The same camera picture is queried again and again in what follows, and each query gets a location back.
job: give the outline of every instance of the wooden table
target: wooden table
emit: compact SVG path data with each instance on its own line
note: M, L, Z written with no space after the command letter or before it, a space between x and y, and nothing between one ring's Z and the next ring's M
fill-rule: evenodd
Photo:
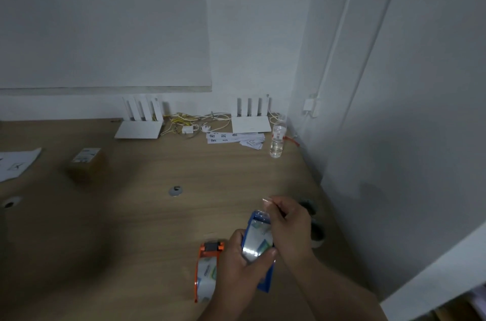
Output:
M8 122L0 151L42 147L21 177L0 183L0 197L23 201L0 210L8 228L0 314L12 320L191 320L199 244L229 238L271 194L311 198L327 231L319 258L365 284L361 271L298 148L286 142L272 159L206 136L114 140L110 120ZM111 175L80 188L65 167L83 147L101 147ZM168 195L183 188L177 198ZM313 319L295 281L277 259L269 294L257 292L241 319Z

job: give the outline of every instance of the white plug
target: white plug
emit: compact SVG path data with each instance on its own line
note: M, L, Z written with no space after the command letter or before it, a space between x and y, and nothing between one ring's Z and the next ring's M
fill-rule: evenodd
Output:
M182 127L182 134L193 134L194 133L194 126L193 125L185 125Z
M201 129L204 133L209 133L211 131L211 126L204 123L204 125L201 127Z

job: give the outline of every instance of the tape roll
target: tape roll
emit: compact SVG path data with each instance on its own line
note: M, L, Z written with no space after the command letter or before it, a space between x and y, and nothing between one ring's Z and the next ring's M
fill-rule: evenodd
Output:
M243 256L253 262L271 246L273 237L270 224L252 219L243 244Z
M218 260L216 257L202 257L197 262L197 301L209 301L216 287Z

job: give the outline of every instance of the white label on box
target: white label on box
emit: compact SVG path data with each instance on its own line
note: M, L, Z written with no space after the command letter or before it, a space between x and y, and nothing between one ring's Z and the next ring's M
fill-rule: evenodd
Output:
M80 153L76 155L72 162L74 163L89 163L101 148L83 148Z

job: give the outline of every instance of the hand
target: hand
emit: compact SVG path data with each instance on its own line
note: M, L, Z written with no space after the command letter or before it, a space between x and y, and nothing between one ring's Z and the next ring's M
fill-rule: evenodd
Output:
M236 230L225 245L218 262L216 288L202 320L237 319L250 304L260 279L275 260L277 250L269 248L252 264L241 254L241 240L245 231Z
M283 262L294 272L295 267L314 257L311 217L304 207L290 197L270 196L270 200L265 203L265 210L270 215L274 244Z

